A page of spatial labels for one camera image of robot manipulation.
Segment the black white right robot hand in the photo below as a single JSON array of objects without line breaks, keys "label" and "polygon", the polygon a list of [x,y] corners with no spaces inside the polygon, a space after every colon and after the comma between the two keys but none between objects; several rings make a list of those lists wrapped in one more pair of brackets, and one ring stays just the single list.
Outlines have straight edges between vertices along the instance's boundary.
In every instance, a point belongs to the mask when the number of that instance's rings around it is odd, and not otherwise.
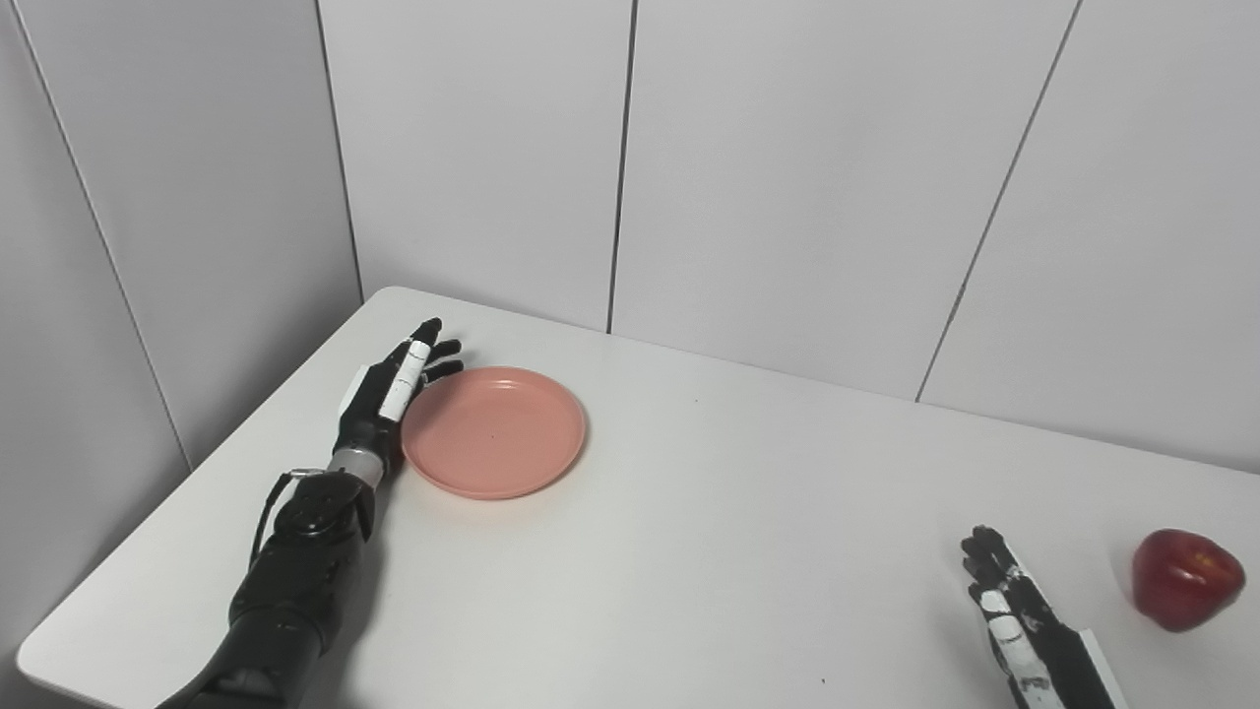
[{"label": "black white right robot hand", "polygon": [[999,531],[973,528],[960,548],[969,596],[1018,708],[1129,706],[1097,637],[1058,620]]}]

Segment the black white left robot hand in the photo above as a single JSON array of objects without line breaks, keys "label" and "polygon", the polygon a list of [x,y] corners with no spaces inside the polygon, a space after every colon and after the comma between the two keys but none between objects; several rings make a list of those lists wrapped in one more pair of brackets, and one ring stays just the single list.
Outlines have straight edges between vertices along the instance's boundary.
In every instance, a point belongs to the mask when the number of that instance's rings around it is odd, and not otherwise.
[{"label": "black white left robot hand", "polygon": [[341,411],[331,470],[362,471],[375,466],[383,479],[404,458],[401,424],[420,392],[445,377],[464,372],[460,340],[441,340],[444,322],[428,319],[383,360],[365,366]]}]

